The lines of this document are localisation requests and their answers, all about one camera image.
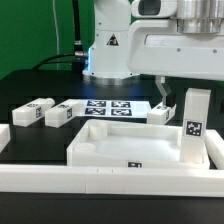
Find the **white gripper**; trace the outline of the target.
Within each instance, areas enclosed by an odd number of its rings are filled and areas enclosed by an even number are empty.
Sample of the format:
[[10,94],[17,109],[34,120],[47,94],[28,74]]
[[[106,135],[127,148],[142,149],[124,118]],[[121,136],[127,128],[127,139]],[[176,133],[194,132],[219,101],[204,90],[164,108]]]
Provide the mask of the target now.
[[128,33],[127,65],[133,73],[161,75],[155,83],[164,106],[176,104],[164,76],[224,81],[224,29],[181,34],[175,20],[137,20]]

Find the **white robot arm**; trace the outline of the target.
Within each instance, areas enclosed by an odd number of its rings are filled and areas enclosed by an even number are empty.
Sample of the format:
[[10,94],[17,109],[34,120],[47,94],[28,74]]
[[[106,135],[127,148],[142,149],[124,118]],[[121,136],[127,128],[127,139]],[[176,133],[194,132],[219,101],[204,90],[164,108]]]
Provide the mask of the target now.
[[224,0],[94,0],[87,81],[141,74],[224,81]]

